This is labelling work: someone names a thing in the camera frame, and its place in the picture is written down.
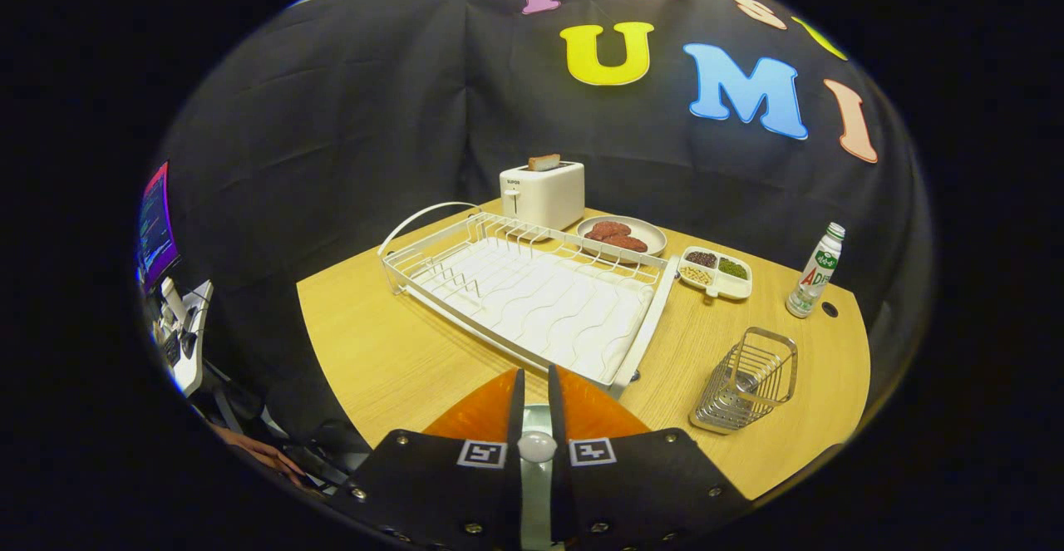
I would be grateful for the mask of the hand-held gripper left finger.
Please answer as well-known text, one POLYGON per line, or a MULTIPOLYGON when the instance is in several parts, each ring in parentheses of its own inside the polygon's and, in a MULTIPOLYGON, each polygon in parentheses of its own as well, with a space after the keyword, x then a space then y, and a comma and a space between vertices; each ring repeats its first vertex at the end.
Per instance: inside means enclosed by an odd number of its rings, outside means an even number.
POLYGON ((421 432, 392 430, 329 506, 400 549, 519 549, 523 402, 510 369, 421 432))

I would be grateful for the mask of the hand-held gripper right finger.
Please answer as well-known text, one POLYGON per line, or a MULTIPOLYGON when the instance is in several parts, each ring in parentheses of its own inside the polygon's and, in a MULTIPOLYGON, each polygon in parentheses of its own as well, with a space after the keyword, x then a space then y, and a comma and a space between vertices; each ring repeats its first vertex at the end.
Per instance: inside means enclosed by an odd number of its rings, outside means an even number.
POLYGON ((567 550, 692 550, 750 512, 685 430, 649 429, 569 369, 548 383, 551 537, 567 550))

